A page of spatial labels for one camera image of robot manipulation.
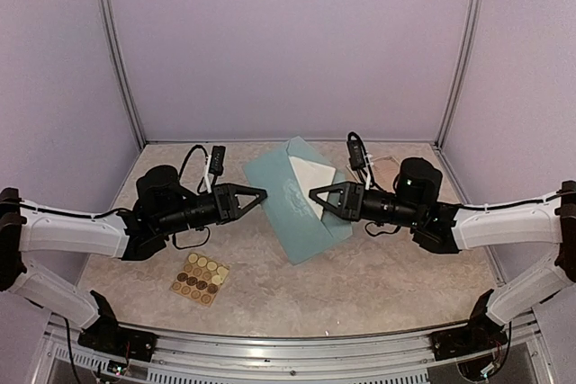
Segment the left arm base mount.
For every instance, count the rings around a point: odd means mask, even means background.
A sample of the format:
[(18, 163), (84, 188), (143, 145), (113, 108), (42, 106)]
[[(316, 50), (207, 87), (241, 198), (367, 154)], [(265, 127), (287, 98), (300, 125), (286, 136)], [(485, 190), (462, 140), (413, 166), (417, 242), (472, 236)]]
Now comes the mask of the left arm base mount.
[(105, 296), (95, 290), (91, 290), (90, 294), (95, 300), (98, 315), (93, 324), (81, 330), (78, 344), (126, 360), (151, 362), (158, 336), (121, 326)]

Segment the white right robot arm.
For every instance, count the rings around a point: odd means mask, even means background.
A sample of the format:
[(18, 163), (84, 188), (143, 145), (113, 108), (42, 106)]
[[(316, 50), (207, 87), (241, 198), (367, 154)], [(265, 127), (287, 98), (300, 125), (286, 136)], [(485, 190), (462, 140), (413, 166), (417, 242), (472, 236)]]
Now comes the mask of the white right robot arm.
[(480, 351), (518, 314), (575, 283), (575, 183), (558, 192), (498, 205), (465, 206), (439, 201), (442, 174), (427, 160), (400, 164), (394, 192), (343, 182), (310, 190), (310, 198), (351, 222), (408, 228), (422, 249), (453, 255), (477, 247), (547, 243), (548, 255), (510, 283), (477, 300), (460, 335), (463, 347)]

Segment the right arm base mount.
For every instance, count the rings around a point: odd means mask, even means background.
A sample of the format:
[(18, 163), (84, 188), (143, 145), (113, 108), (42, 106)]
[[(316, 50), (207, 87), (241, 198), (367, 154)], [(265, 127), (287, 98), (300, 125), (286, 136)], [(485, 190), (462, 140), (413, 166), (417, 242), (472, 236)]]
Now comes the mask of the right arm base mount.
[(488, 301), (494, 290), (483, 293), (476, 301), (472, 313), (464, 326), (436, 331), (430, 335), (432, 351), (436, 361), (453, 359), (505, 345), (509, 338), (504, 325), (488, 318)]

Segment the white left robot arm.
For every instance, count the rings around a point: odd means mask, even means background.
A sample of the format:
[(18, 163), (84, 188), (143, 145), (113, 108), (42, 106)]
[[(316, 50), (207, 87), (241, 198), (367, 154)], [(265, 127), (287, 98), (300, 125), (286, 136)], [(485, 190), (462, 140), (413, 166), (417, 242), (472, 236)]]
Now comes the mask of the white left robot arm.
[(101, 294), (84, 292), (29, 257), (36, 251), (103, 255), (139, 262), (164, 249), (180, 232), (241, 219), (267, 193), (234, 183), (197, 194), (186, 189), (171, 165), (157, 165), (136, 182), (130, 209), (73, 213), (23, 200), (16, 188), (1, 192), (1, 289), (75, 323), (109, 353), (120, 351), (126, 334)]

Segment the teal blue envelope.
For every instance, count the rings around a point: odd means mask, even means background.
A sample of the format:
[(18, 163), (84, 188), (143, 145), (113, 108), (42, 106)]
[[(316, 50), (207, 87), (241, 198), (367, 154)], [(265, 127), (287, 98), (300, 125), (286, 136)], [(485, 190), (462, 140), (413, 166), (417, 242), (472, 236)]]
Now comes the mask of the teal blue envelope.
[[(333, 166), (315, 147), (295, 137), (244, 164), (243, 171), (251, 186), (266, 190), (267, 198), (262, 203), (265, 214), (288, 260), (298, 264), (347, 240), (353, 230), (349, 222), (326, 210), (321, 219), (314, 215), (296, 181), (289, 156)], [(345, 175), (337, 170), (332, 184), (344, 180)]]

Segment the beige lined letter paper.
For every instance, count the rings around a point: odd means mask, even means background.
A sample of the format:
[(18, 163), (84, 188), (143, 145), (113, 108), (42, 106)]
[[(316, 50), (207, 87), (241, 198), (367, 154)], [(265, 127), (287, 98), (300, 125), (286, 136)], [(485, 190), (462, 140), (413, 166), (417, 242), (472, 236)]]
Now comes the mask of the beige lined letter paper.
[(304, 199), (314, 215), (321, 219), (323, 208), (310, 198), (309, 193), (311, 189), (331, 185), (337, 171), (336, 168), (297, 156), (289, 156), (289, 161)]

